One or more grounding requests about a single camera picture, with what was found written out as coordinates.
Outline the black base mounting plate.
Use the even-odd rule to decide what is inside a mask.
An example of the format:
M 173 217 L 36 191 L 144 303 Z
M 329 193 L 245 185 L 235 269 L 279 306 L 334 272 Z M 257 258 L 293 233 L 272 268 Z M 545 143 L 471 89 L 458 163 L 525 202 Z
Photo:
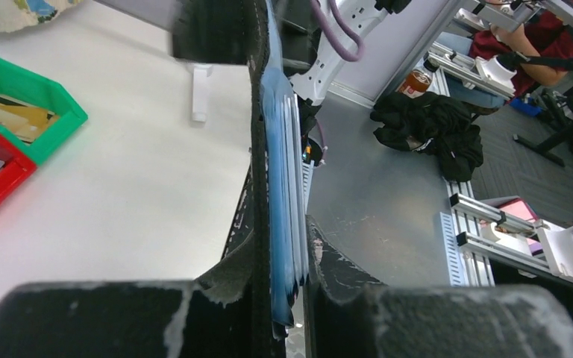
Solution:
M 234 212 L 234 217 L 231 222 L 230 230 L 228 231 L 227 239 L 225 241 L 221 260 L 241 246 L 253 230 L 254 209 L 251 207 L 253 204 L 252 192 L 253 184 L 251 179 L 251 168 L 248 168 Z

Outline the black cloth pile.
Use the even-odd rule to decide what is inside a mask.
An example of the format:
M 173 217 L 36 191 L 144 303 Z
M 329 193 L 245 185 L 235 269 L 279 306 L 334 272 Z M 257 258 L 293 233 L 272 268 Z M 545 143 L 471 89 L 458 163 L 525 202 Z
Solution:
M 454 98 L 433 92 L 410 98 L 393 92 L 375 103 L 369 118 L 381 125 L 373 132 L 380 144 L 434 156 L 448 181 L 470 181 L 483 165 L 480 127 Z

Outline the cards in green bin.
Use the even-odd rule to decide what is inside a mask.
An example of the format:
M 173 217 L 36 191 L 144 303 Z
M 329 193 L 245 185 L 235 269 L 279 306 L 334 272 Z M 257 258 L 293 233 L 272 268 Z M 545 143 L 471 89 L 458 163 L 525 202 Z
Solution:
M 0 94 L 0 125 L 27 145 L 36 141 L 58 119 L 60 116 L 52 110 Z

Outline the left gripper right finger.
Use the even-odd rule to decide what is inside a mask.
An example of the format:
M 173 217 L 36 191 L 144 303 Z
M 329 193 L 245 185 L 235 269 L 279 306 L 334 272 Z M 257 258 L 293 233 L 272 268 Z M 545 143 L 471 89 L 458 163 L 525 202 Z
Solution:
M 538 286 L 394 288 L 306 226 L 311 357 L 573 357 L 573 321 Z

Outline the yellow cream children's jacket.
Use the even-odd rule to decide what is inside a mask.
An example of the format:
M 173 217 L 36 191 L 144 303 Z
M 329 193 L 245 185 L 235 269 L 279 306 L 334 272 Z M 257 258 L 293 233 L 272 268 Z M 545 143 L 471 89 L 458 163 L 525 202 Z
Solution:
M 81 0 L 0 0 L 0 33 L 51 22 Z

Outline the black leather card holder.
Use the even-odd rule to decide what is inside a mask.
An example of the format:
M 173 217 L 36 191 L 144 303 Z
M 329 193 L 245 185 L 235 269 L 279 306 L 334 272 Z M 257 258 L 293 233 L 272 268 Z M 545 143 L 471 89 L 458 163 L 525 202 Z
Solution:
M 266 135 L 263 165 L 268 184 L 270 301 L 272 333 L 283 341 L 295 326 L 292 306 L 308 279 L 303 163 L 296 95 L 284 74 L 278 20 L 271 1 L 261 1 L 267 18 L 268 58 L 260 73 L 260 113 Z

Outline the orange drink bottle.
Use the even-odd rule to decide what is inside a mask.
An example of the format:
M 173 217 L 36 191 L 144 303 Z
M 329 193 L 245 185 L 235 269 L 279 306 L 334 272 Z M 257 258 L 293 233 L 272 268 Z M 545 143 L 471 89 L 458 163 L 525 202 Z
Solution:
M 440 65 L 431 59 L 423 60 L 420 66 L 415 67 L 404 79 L 397 92 L 409 98 L 416 98 L 425 94 L 433 82 L 435 73 Z

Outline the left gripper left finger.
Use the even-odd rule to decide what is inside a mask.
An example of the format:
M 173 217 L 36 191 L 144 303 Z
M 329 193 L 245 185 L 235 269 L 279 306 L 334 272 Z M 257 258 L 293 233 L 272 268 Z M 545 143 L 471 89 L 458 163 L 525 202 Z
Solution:
M 0 300 L 0 357 L 250 357 L 253 237 L 194 280 L 27 283 Z

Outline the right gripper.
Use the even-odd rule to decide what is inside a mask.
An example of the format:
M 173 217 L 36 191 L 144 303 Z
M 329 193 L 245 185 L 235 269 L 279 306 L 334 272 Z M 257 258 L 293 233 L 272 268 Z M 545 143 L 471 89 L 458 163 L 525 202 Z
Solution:
M 171 55 L 191 63 L 243 66 L 251 1 L 176 1 Z M 306 73 L 317 59 L 320 30 L 309 0 L 274 1 L 286 75 Z

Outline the white clothes rack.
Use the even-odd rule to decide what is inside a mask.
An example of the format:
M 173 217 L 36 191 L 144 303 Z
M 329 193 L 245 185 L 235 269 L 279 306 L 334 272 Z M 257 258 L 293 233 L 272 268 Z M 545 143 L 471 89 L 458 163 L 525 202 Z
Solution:
M 192 117 L 195 123 L 204 125 L 208 118 L 210 94 L 210 76 L 213 65 L 206 63 L 188 63 L 186 68 L 192 75 Z

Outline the person in red shirt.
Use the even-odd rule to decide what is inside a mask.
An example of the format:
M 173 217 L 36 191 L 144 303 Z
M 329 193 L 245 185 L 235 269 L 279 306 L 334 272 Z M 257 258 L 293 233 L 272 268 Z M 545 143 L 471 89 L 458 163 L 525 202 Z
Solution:
M 552 12 L 543 11 L 538 20 L 521 25 L 509 32 L 493 25 L 471 38 L 442 32 L 436 42 L 459 54 L 489 60 L 508 52 L 519 52 L 527 57 L 573 58 L 573 37 L 563 20 Z M 523 64 L 512 78 L 515 95 L 527 92 L 537 84 L 552 87 L 568 73 L 557 66 Z M 481 113 L 491 113 L 504 106 L 505 99 L 475 87 L 464 87 L 458 78 L 446 77 L 449 92 L 455 98 Z

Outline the green plastic bin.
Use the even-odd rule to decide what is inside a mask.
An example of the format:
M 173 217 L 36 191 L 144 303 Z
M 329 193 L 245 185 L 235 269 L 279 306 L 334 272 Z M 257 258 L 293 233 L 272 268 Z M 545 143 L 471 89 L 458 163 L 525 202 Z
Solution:
M 37 166 L 86 120 L 61 84 L 0 58 L 0 134 Z

